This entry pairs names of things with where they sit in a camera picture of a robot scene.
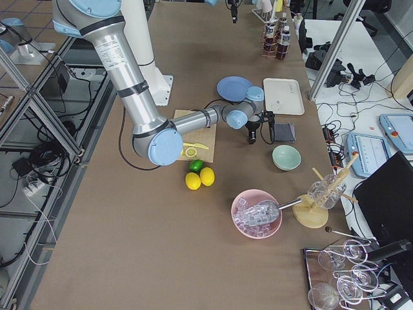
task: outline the small bottle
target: small bottle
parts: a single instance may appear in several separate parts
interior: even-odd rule
[[[286,24],[287,24],[287,13],[283,12],[283,15],[280,17],[278,21],[278,27],[276,30],[276,34],[274,34],[274,39],[276,40],[276,42],[279,41],[279,37],[281,36],[281,31],[284,29]]]
[[[273,53],[276,51],[277,41],[274,39],[275,27],[276,27],[276,23],[272,21],[270,21],[268,24],[265,25],[265,34],[264,34],[264,43],[263,43],[263,50],[265,52]]]
[[[288,53],[288,46],[290,45],[290,27],[285,26],[281,37],[279,38],[278,46],[277,46],[277,59],[284,59]]]

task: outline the blue plate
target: blue plate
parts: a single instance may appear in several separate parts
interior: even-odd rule
[[[241,76],[227,76],[218,82],[217,91],[225,100],[238,102],[245,99],[251,86],[252,83]]]

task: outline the pink bowl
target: pink bowl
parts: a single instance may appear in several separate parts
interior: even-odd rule
[[[244,234],[245,236],[252,238],[252,239],[263,239],[263,238],[268,238],[269,236],[272,236],[278,231],[278,229],[281,226],[281,222],[283,221],[283,213],[281,211],[279,212],[279,218],[269,224],[270,231],[265,236],[260,236],[260,237],[252,236],[250,234],[247,234],[241,228],[239,228],[237,223],[234,221],[234,215],[238,212],[238,208],[236,207],[236,205],[240,198],[244,198],[248,202],[248,204],[251,206],[263,200],[272,200],[278,205],[278,201],[273,196],[271,196],[269,193],[265,191],[261,191],[259,189],[249,189],[247,191],[243,191],[241,194],[236,196],[231,206],[231,217],[232,217],[232,221],[234,222],[235,227],[237,227],[237,229],[239,230],[241,234]]]

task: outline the wooden cutting board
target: wooden cutting board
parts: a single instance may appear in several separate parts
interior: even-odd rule
[[[174,118],[178,118],[180,116],[184,116],[190,113],[194,113],[194,111],[189,111],[189,110],[175,110]],[[215,150],[215,133],[216,133],[217,125],[214,124],[210,128],[202,128],[195,130],[193,132],[190,132],[188,134],[183,135],[183,141],[187,143],[201,143],[203,145],[206,145],[209,147],[208,150],[205,149],[200,149],[199,147],[196,147],[195,149],[197,150],[197,154],[192,157],[186,157],[185,155],[180,155],[178,160],[186,160],[186,161],[192,161],[192,160],[203,160],[207,163],[212,163],[214,162],[214,150]]]

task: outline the yellow knife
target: yellow knife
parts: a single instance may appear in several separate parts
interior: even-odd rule
[[[206,145],[203,145],[201,143],[187,143],[187,142],[184,142],[183,145],[186,146],[186,147],[199,147],[200,149],[209,150],[209,147],[207,147]]]

